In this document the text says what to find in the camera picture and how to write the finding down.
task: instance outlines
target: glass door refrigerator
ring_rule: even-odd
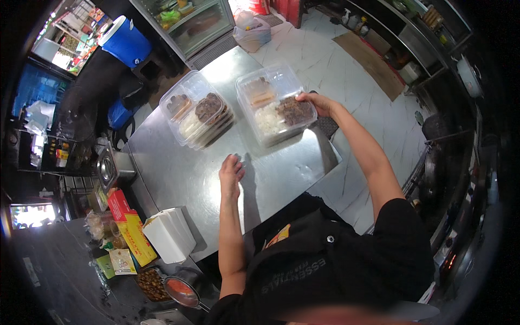
[[[227,0],[129,0],[191,69],[237,45]]]

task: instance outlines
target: stainless steel countertop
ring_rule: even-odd
[[[268,149],[260,146],[237,102],[235,81],[261,67],[237,46],[201,70],[235,113],[234,125],[207,148],[195,151],[180,146],[160,109],[148,116],[123,148],[137,166],[138,177],[131,189],[143,203],[146,217],[157,210],[186,206],[185,217],[197,241],[191,253],[195,262],[218,250],[218,170],[228,154],[238,154],[245,161],[239,198],[243,233],[270,218],[342,161],[317,127]]]

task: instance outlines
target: red and yellow box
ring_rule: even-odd
[[[142,232],[142,222],[137,211],[130,209],[122,190],[114,192],[108,198],[108,206],[115,223],[134,254],[140,266],[145,266],[157,258],[150,242]]]

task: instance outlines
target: white rice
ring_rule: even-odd
[[[272,102],[255,112],[256,125],[264,135],[273,135],[287,128],[287,124],[276,111],[279,105],[279,102]]]
[[[207,126],[199,121],[199,118],[195,114],[194,109],[191,110],[188,115],[179,123],[179,131],[184,139],[191,137],[200,127],[203,128],[198,132],[199,135],[202,134],[201,131],[205,130]]]

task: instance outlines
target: water cooler lid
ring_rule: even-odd
[[[125,22],[126,20],[126,17],[125,16],[119,16],[116,20],[114,20],[114,25],[112,26],[111,29],[109,29],[102,37],[101,39],[99,40],[99,43],[98,45],[99,46],[103,46],[106,42],[108,42],[108,40],[112,37],[112,35],[114,35],[119,27],[121,27],[123,25],[123,23]]]

